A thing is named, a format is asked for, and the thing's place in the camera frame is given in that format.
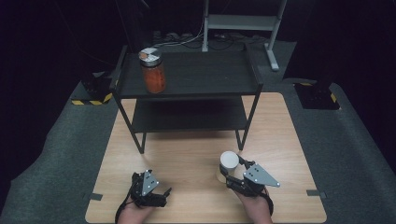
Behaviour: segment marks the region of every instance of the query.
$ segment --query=wooden table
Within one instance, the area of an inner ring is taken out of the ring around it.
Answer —
[[[243,98],[247,110],[252,99]],[[133,113],[135,100],[122,102]],[[316,189],[315,182],[279,93],[262,93],[243,151],[237,149],[232,131],[149,133],[147,138],[145,154],[131,148],[134,141],[119,112],[93,190],[103,197],[90,201],[89,223],[114,223],[132,173],[147,169],[160,181],[154,193],[173,189],[168,204],[158,208],[147,223],[249,223],[238,198],[216,179],[219,157],[227,150],[257,162],[280,183],[280,188],[268,187],[275,223],[326,220],[319,196],[307,195],[307,190]],[[238,166],[235,176],[242,178],[244,169]]]

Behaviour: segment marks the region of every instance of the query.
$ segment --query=black shelf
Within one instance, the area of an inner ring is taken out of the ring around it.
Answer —
[[[137,133],[244,130],[246,124],[240,96],[138,99],[132,121]]]
[[[138,57],[125,46],[112,73],[110,89],[139,152],[147,133],[178,131],[234,131],[242,150],[263,85],[249,45],[241,51],[164,53],[163,67],[166,87],[155,94],[146,90]],[[254,95],[248,116],[243,95]],[[122,99],[136,99],[132,122]],[[143,134],[141,143],[136,133]]]
[[[262,83],[246,50],[163,53],[163,68],[165,90],[148,93],[137,54],[127,54],[118,95],[122,99],[255,95]]]

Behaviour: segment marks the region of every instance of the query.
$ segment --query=jar lid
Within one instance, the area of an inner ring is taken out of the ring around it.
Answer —
[[[154,48],[142,49],[139,52],[139,59],[145,66],[155,66],[163,61],[161,51]]]

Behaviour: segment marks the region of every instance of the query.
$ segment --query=white cup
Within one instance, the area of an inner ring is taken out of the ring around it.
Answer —
[[[236,167],[239,164],[239,158],[236,153],[232,151],[225,151],[220,156],[220,165],[228,171],[228,175],[232,175],[235,172]],[[216,177],[221,183],[226,183],[225,176],[221,174],[218,167],[216,171]]]

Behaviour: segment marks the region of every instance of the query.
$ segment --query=orange jar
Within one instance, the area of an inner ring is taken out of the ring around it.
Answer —
[[[166,82],[161,52],[153,48],[143,49],[139,59],[147,90],[151,93],[164,91]]]

